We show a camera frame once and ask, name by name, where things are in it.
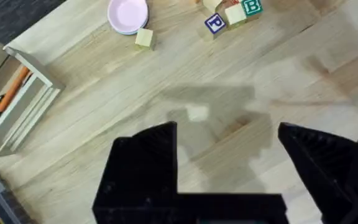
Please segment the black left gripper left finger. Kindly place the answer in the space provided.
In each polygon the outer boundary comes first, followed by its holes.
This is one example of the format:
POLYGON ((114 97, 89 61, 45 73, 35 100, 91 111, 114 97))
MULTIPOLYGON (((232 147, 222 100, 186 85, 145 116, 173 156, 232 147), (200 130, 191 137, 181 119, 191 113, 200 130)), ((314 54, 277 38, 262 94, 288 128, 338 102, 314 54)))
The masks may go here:
POLYGON ((177 124, 113 141, 93 202, 97 223, 177 223, 177 124))

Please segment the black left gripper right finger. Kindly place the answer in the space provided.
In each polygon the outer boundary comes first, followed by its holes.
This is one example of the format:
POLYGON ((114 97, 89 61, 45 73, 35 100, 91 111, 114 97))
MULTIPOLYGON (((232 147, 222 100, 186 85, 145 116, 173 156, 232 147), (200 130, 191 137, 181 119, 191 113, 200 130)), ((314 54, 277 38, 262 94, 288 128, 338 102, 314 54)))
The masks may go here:
POLYGON ((282 122, 278 139, 323 223, 358 224, 358 140, 282 122))

